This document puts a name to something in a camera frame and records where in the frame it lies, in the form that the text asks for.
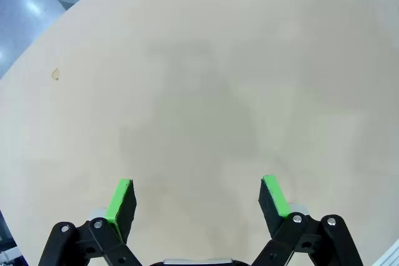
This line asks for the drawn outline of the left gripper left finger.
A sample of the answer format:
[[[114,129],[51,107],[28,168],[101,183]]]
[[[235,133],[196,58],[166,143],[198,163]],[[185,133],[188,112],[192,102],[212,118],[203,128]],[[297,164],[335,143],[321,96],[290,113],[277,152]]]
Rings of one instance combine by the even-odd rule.
[[[39,265],[88,265],[95,258],[107,265],[140,265],[127,246],[136,206],[133,181],[121,179],[104,216],[79,227],[71,222],[53,226]]]

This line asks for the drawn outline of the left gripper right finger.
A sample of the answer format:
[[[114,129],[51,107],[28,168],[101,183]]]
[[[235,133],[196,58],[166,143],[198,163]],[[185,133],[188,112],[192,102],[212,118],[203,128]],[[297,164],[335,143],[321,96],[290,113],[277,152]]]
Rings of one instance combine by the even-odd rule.
[[[362,265],[344,219],[329,214],[317,221],[290,209],[277,179],[261,179],[259,205],[271,239],[253,265],[288,265],[295,253],[307,254],[314,265]]]

